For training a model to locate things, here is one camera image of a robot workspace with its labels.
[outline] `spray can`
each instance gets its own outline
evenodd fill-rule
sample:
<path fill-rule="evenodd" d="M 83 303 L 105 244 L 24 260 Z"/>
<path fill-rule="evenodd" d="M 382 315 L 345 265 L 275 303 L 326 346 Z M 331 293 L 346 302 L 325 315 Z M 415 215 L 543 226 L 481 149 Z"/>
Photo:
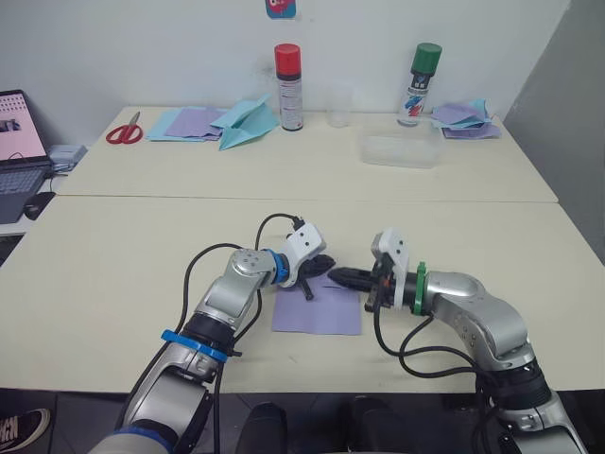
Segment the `spray can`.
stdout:
<path fill-rule="evenodd" d="M 423 112 L 424 99 L 428 94 L 428 84 L 437 70 L 441 56 L 441 46 L 432 43 L 420 43 L 416 47 L 414 62 L 410 70 L 410 82 L 399 107 L 397 121 L 401 125 L 416 126 Z"/>
<path fill-rule="evenodd" d="M 297 131 L 303 127 L 301 49 L 297 45 L 275 46 L 275 72 L 279 83 L 282 128 Z"/>

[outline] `cable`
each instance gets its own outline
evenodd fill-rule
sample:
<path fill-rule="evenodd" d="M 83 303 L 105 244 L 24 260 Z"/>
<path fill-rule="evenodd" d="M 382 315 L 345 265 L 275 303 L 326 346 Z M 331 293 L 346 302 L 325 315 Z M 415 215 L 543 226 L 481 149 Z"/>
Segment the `cable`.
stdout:
<path fill-rule="evenodd" d="M 409 344 L 409 342 L 412 340 L 412 338 L 414 336 L 416 336 L 420 331 L 422 331 L 427 326 L 429 326 L 434 320 L 435 320 L 435 318 L 432 315 L 429 316 L 426 320 L 424 320 L 422 323 L 420 323 L 418 326 L 416 326 L 414 329 L 412 329 L 412 331 L 406 336 L 406 338 L 402 342 L 401 347 L 399 348 L 399 363 L 405 369 L 405 371 L 408 374 L 417 376 L 419 378 L 442 378 L 444 376 L 450 376 L 450 375 L 455 375 L 455 374 L 467 374 L 467 373 L 468 374 L 477 374 L 477 375 L 481 375 L 481 376 L 489 376 L 491 378 L 491 376 L 487 372 L 485 372 L 483 369 L 479 368 L 477 363 L 471 357 L 469 357 L 468 355 L 466 355 L 463 352 L 460 352 L 459 350 L 457 350 L 455 348 L 445 347 L 445 346 L 423 347 L 422 350 L 423 351 L 432 351 L 432 352 L 453 353 L 454 355 L 464 358 L 471 365 L 471 367 L 452 367 L 452 368 L 446 369 L 444 371 L 419 372 L 419 371 L 412 369 L 411 367 L 409 367 L 406 364 L 406 357 L 409 357 L 410 355 L 416 355 L 417 353 L 421 353 L 420 352 L 421 349 L 415 349 L 415 350 L 411 350 L 411 351 L 407 352 L 406 351 L 407 345 Z"/>
<path fill-rule="evenodd" d="M 263 229 L 265 228 L 265 225 L 267 225 L 267 222 L 269 222 L 270 220 L 272 220 L 274 218 L 286 218 L 286 219 L 290 219 L 292 222 L 295 222 L 295 223 L 299 222 L 301 220 L 298 216 L 289 215 L 287 213 L 273 213 L 272 215 L 267 216 L 263 220 L 263 222 L 261 222 L 261 225 L 258 227 L 258 231 L 256 232 L 256 239 L 254 240 L 254 249 L 256 251 L 258 251 L 258 244 L 260 243 L 261 234 L 263 233 Z"/>
<path fill-rule="evenodd" d="M 382 337 L 382 331 L 380 329 L 380 305 L 376 304 L 376 306 L 374 306 L 374 311 L 373 311 L 373 319 L 374 319 L 374 334 L 376 336 L 376 340 L 378 341 L 378 344 L 380 345 L 380 347 L 389 355 L 391 355 L 392 357 L 399 357 L 399 352 L 390 349 L 386 344 L 385 341 Z M 456 355 L 458 357 L 461 357 L 462 359 L 464 359 L 465 361 L 467 361 L 469 364 L 471 364 L 472 366 L 476 366 L 475 361 L 469 357 L 467 354 L 465 354 L 464 352 L 461 352 L 459 350 L 457 350 L 456 348 L 452 348 L 452 347 L 446 347 L 446 346 L 430 346 L 430 347 L 420 347 L 420 348 L 415 348 L 413 350 L 408 350 L 406 352 L 404 352 L 404 356 L 405 357 L 412 357 L 414 355 L 418 355 L 420 353 L 430 353 L 430 352 L 445 352 L 445 353 L 451 353 L 453 355 Z"/>
<path fill-rule="evenodd" d="M 50 181 L 48 182 L 48 190 L 50 192 L 53 192 L 53 180 L 55 179 L 55 177 L 67 177 L 68 175 L 66 173 L 59 173 L 59 172 L 53 172 L 53 174 L 50 177 Z"/>
<path fill-rule="evenodd" d="M 486 454 L 492 454 L 492 449 L 490 448 L 490 441 L 487 436 L 487 425 L 490 420 L 498 413 L 499 408 L 497 406 L 492 407 L 490 411 L 484 416 L 479 418 L 479 422 L 476 424 L 473 429 L 473 433 L 471 434 L 471 447 L 473 450 L 473 454 L 479 454 L 479 434 L 481 434 L 481 441 L 483 443 L 483 449 Z"/>
<path fill-rule="evenodd" d="M 378 344 L 380 345 L 380 348 L 382 348 L 385 352 L 387 352 L 387 354 L 391 355 L 392 357 L 399 357 L 399 352 L 396 352 L 395 350 L 391 350 L 390 348 L 387 347 L 387 345 L 385 344 L 385 341 L 382 339 L 382 331 L 380 330 L 380 300 L 378 298 L 376 298 L 376 301 L 374 302 L 374 335 L 376 336 L 376 340 L 378 341 Z"/>
<path fill-rule="evenodd" d="M 298 222 L 301 222 L 301 218 L 293 215 L 289 215 L 286 213 L 273 213 L 272 215 L 267 216 L 261 222 L 261 225 L 258 226 L 258 231 L 256 232 L 256 239 L 254 240 L 254 250 L 258 251 L 258 247 L 261 241 L 261 234 L 263 233 L 263 229 L 267 225 L 267 223 L 274 218 L 286 218 L 290 219 L 294 222 L 295 228 Z M 235 343 L 237 343 L 240 339 L 244 337 L 244 335 L 250 331 L 250 328 L 256 323 L 256 321 L 261 316 L 261 311 L 263 310 L 263 297 L 261 295 L 261 290 L 256 290 L 256 312 L 254 312 L 254 317 L 248 322 L 246 326 L 242 328 L 242 330 L 235 336 Z"/>
<path fill-rule="evenodd" d="M 406 350 L 406 347 L 409 344 L 409 342 L 412 340 L 412 338 L 414 336 L 416 336 L 424 328 L 429 326 L 435 320 L 434 316 L 432 316 L 432 315 L 430 317 L 428 317 L 426 320 L 424 320 L 422 323 L 420 323 L 418 326 L 416 326 L 406 336 L 406 338 L 404 339 L 404 341 L 401 344 L 399 352 L 396 352 L 396 351 L 390 349 L 385 344 L 385 341 L 382 337 L 382 332 L 380 329 L 380 308 L 381 308 L 380 301 L 381 301 L 381 299 L 378 296 L 379 295 L 377 295 L 377 298 L 375 301 L 375 306 L 374 306 L 374 311 L 373 311 L 374 334 L 376 336 L 376 340 L 378 341 L 378 344 L 380 345 L 380 347 L 388 355 L 397 357 L 399 359 L 400 364 L 402 365 L 404 370 L 406 370 L 406 372 L 408 372 L 411 375 L 420 377 L 420 378 L 438 378 L 438 377 L 450 376 L 450 375 L 455 375 L 455 374 L 466 374 L 466 373 L 477 375 L 477 381 L 475 382 L 475 392 L 476 392 L 476 397 L 477 397 L 477 406 L 479 409 L 479 420 L 477 421 L 475 428 L 473 429 L 473 433 L 471 435 L 471 445 L 472 445 L 473 453 L 479 454 L 480 453 L 479 436 L 480 436 L 480 441 L 483 445 L 484 452 L 486 454 L 492 454 L 492 450 L 490 447 L 490 441 L 489 441 L 488 433 L 487 433 L 487 424 L 490 421 L 490 419 L 492 419 L 496 415 L 497 406 L 494 406 L 490 410 L 490 412 L 488 412 L 487 414 L 485 413 L 486 401 L 485 401 L 485 396 L 483 394 L 483 389 L 481 388 L 481 386 L 479 384 L 480 383 L 479 378 L 481 377 L 481 378 L 487 379 L 489 381 L 494 381 L 494 378 L 487 371 L 482 370 L 470 356 L 468 356 L 464 352 L 461 352 L 455 348 L 446 347 L 446 346 L 430 346 L 430 347 L 421 347 L 421 348 L 416 348 L 416 349 L 412 349 L 412 350 Z M 420 353 L 428 353 L 428 352 L 452 353 L 460 358 L 463 358 L 465 361 L 467 361 L 470 364 L 470 367 L 454 367 L 454 368 L 447 369 L 444 371 L 426 373 L 426 372 L 416 371 L 416 370 L 410 368 L 406 364 L 406 360 L 405 360 L 406 357 L 411 357 L 413 355 L 418 355 Z"/>
<path fill-rule="evenodd" d="M 490 447 L 490 439 L 488 438 L 488 431 L 486 430 L 486 426 L 483 426 L 481 430 L 478 429 L 481 421 L 483 421 L 486 418 L 486 413 L 485 413 L 486 400 L 485 400 L 485 395 L 483 393 L 483 389 L 481 388 L 481 385 L 479 384 L 479 380 L 475 381 L 475 393 L 476 393 L 476 397 L 477 397 L 477 402 L 476 402 L 477 408 L 479 409 L 479 421 L 477 422 L 475 428 L 473 429 L 473 432 L 475 432 L 476 430 L 477 430 L 477 432 L 480 432 L 481 443 L 483 444 L 483 450 L 486 452 L 486 454 L 492 454 L 492 448 Z M 474 439 L 475 439 L 474 435 L 471 435 L 472 444 L 474 443 L 474 441 L 473 441 Z"/>
<path fill-rule="evenodd" d="M 193 257 L 191 262 L 189 262 L 189 265 L 187 266 L 187 269 L 185 271 L 185 277 L 184 277 L 184 282 L 183 282 L 181 317 L 179 318 L 177 327 L 174 330 L 175 333 L 179 334 L 181 332 L 182 327 L 185 323 L 185 319 L 187 317 L 187 310 L 189 307 L 189 277 L 191 276 L 191 271 L 192 271 L 193 267 L 196 265 L 198 260 L 200 260 L 204 255 L 206 255 L 210 251 L 213 251 L 215 249 L 220 249 L 220 248 L 242 249 L 241 246 L 238 246 L 237 244 L 218 243 L 218 244 L 215 244 L 213 246 L 210 246 L 210 247 L 204 249 L 201 253 L 198 253 L 195 257 Z M 147 365 L 145 370 L 139 375 L 139 378 L 136 380 L 136 383 L 132 387 L 132 390 L 130 391 L 128 397 L 126 398 L 126 402 L 124 403 L 124 406 L 122 407 L 122 410 L 120 411 L 120 414 L 117 417 L 117 421 L 115 423 L 116 430 L 120 429 L 122 427 L 122 424 L 124 424 L 124 416 L 126 415 L 126 410 L 130 405 L 130 401 L 132 400 L 132 398 L 134 397 L 136 392 L 139 390 L 139 388 L 141 387 L 141 384 L 143 383 L 143 380 L 149 374 L 149 372 L 151 371 L 151 369 L 153 368 L 153 366 L 158 361 L 158 359 L 160 358 L 160 356 L 162 355 L 162 353 L 165 351 L 165 349 L 167 347 L 168 347 L 168 342 L 165 342 L 164 345 L 162 345 L 162 347 L 160 347 L 160 350 L 158 350 L 158 353 L 156 353 L 155 356 L 151 359 L 151 361 L 149 362 L 149 364 Z"/>
<path fill-rule="evenodd" d="M 213 407 L 213 441 L 214 441 L 214 452 L 220 454 L 220 382 L 223 379 L 223 368 L 224 363 L 218 365 L 216 371 L 216 383 L 215 383 L 215 403 Z"/>
<path fill-rule="evenodd" d="M 10 156 L 7 158 L 7 160 L 8 160 L 8 159 L 12 159 L 12 157 L 13 157 L 13 156 L 21 156 L 21 158 L 22 158 L 22 159 L 25 159 L 25 160 L 26 160 L 26 162 L 27 162 L 27 158 L 26 158 L 26 157 L 25 157 L 23 154 L 21 154 L 19 151 L 15 151 L 14 153 L 12 153 L 12 154 L 11 154 L 11 155 L 10 155 Z"/>
<path fill-rule="evenodd" d="M 215 249 L 220 248 L 242 249 L 241 246 L 233 243 L 217 243 L 213 246 L 204 249 L 201 253 L 198 253 L 195 257 L 193 257 L 193 259 L 191 259 L 191 262 L 189 262 L 187 270 L 185 271 L 184 282 L 182 285 L 181 318 L 179 319 L 179 323 L 177 324 L 177 327 L 174 330 L 175 333 L 179 334 L 181 332 L 182 326 L 185 324 L 185 319 L 187 318 L 187 310 L 189 308 L 189 277 L 191 276 L 191 271 L 193 267 L 195 267 L 196 263 L 198 263 L 198 260 L 200 260 L 204 255 L 211 251 L 214 251 Z"/>

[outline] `green cap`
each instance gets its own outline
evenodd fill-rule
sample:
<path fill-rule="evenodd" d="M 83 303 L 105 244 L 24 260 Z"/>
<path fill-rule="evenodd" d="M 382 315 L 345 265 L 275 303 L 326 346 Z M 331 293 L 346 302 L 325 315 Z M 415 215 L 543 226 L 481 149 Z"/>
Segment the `green cap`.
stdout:
<path fill-rule="evenodd" d="M 416 47 L 416 55 L 412 63 L 412 71 L 433 75 L 441 56 L 441 46 L 432 43 L 420 43 Z"/>

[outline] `label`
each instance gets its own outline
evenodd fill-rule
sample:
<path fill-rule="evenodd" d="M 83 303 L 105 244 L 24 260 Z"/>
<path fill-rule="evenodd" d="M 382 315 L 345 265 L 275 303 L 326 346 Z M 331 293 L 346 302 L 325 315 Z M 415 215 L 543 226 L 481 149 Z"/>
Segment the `label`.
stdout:
<path fill-rule="evenodd" d="M 407 87 L 406 93 L 399 109 L 399 122 L 409 125 L 415 125 L 419 116 L 423 112 L 424 100 L 428 93 L 428 82 L 431 77 L 425 74 L 412 74 L 411 81 Z"/>
<path fill-rule="evenodd" d="M 296 16 L 295 0 L 265 0 L 265 5 L 271 19 L 292 19 Z"/>
<path fill-rule="evenodd" d="M 299 130 L 303 127 L 303 81 L 278 80 L 278 83 L 282 128 Z"/>

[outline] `red scissors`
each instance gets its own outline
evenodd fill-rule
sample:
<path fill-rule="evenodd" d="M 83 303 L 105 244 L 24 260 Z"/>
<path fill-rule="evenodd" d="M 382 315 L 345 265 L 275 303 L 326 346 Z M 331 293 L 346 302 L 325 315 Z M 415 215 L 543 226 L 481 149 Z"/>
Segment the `red scissors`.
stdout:
<path fill-rule="evenodd" d="M 143 130 L 136 124 L 139 116 L 141 116 L 141 113 L 137 112 L 128 125 L 118 126 L 105 136 L 105 140 L 113 145 L 133 144 L 141 140 L 143 137 Z"/>

